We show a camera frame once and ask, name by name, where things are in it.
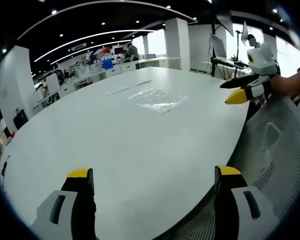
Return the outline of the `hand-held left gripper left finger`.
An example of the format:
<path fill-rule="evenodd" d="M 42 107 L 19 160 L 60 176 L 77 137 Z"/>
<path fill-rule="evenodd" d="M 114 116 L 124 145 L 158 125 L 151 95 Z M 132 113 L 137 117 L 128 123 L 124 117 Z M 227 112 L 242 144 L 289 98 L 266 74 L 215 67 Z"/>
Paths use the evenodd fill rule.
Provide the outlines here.
<path fill-rule="evenodd" d="M 60 190 L 54 190 L 36 211 L 31 230 L 40 240 L 96 240 L 93 170 L 68 173 Z"/>

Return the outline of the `person's right hand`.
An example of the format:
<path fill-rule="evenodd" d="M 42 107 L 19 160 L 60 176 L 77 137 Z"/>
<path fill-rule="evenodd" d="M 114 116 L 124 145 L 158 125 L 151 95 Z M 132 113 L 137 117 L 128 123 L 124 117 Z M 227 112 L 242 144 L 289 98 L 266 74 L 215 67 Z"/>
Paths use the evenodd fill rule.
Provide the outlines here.
<path fill-rule="evenodd" d="M 274 92 L 288 96 L 293 102 L 300 105 L 300 69 L 290 77 L 272 76 L 270 85 Z"/>

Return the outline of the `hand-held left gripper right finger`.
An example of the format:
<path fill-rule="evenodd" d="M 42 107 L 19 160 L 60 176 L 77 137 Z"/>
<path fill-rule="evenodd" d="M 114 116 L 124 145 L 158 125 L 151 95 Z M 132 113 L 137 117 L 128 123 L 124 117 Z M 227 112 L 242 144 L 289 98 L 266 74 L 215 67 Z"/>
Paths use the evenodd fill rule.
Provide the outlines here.
<path fill-rule="evenodd" d="M 234 167 L 214 169 L 216 240 L 265 240 L 279 224 L 273 205 Z"/>

